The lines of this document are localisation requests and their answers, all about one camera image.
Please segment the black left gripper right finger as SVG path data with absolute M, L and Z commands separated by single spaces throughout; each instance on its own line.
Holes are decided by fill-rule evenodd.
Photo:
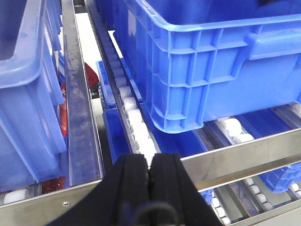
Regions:
M 149 177 L 150 199 L 173 207 L 181 226 L 222 225 L 194 186 L 178 154 L 154 155 Z

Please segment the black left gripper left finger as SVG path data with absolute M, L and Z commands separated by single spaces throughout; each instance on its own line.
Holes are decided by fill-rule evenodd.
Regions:
M 149 201 L 148 166 L 141 154 L 121 155 L 104 179 L 51 226 L 127 225 Z

